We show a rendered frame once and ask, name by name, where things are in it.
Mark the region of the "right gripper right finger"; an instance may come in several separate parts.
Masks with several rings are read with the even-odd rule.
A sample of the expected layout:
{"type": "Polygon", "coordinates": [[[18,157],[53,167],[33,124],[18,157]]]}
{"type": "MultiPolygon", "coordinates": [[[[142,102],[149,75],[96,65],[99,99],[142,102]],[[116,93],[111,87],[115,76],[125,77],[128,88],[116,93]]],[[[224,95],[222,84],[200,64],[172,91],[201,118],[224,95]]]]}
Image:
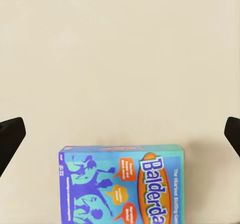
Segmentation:
{"type": "Polygon", "coordinates": [[[228,117],[224,135],[240,157],[240,119],[228,117]]]}

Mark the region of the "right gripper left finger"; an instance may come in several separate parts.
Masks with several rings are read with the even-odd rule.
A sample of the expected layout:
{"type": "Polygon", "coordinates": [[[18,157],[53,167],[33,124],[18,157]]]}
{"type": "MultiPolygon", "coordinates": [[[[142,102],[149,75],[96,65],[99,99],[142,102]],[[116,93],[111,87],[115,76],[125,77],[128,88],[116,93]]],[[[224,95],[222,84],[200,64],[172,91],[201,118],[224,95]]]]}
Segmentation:
{"type": "Polygon", "coordinates": [[[0,122],[0,177],[26,136],[21,117],[0,122]]]}

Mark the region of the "board game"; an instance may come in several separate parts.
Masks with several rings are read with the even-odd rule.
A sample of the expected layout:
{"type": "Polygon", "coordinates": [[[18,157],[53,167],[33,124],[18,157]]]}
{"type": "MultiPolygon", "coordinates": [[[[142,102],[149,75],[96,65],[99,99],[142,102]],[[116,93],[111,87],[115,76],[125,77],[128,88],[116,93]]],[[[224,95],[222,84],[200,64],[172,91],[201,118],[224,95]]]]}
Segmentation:
{"type": "Polygon", "coordinates": [[[185,224],[178,144],[65,146],[61,224],[185,224]]]}

